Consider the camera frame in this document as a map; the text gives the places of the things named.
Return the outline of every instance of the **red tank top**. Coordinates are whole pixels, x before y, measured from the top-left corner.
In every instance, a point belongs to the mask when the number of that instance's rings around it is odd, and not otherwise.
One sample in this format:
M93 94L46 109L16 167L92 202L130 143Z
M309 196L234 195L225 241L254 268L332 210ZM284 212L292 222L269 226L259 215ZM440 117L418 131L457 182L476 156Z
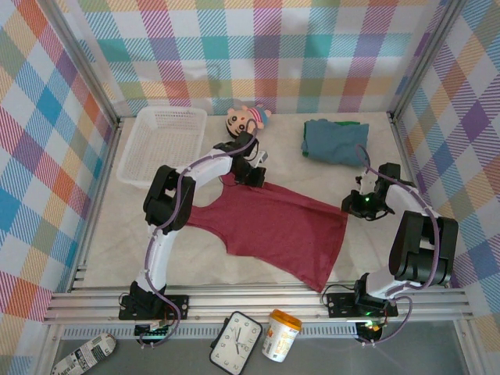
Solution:
M265 183L235 185L223 177L222 195L193 207L187 225L212 232L231 255L255 256L322 291L344 240L347 214L339 208Z

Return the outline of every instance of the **yellow lid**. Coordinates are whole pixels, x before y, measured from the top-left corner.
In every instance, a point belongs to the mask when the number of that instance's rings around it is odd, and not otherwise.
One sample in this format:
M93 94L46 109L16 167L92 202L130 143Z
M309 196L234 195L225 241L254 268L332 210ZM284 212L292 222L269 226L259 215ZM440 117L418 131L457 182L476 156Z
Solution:
M275 309L271 313L270 317L284 324L285 326L293 328L294 330L301 330L302 322L299 319L294 318L293 316L288 315L287 313L282 312L278 309Z

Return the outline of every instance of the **white plastic basket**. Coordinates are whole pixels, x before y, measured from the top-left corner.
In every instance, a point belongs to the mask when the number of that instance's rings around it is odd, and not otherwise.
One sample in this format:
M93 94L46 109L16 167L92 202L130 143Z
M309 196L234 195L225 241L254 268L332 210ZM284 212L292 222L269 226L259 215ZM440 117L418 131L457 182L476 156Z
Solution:
M145 107L139 111L116 176L125 184L149 188L162 165L177 168L199 157L206 111L184 107Z

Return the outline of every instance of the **analog clock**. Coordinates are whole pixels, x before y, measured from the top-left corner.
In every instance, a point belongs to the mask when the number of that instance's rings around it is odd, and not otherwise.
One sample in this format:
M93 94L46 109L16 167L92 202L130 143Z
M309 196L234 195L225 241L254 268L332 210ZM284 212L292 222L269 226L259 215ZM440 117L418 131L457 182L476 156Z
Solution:
M259 323L239 311L233 312L211 345L210 362L227 373L240 374L262 332Z

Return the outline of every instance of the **gray floor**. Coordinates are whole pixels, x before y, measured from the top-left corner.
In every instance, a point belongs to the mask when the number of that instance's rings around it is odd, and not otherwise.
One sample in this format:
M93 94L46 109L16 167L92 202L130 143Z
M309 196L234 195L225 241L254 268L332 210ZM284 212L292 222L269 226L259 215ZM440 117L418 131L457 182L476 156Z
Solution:
M176 339L155 350L141 350L136 341L122 340L88 374L223 375L209 361L210 342ZM56 362L83 343L62 341ZM245 375L468 373L452 322L409 323L393 340L376 348L362 348L349 339L297 339L283 363L264 357L261 345L248 361Z

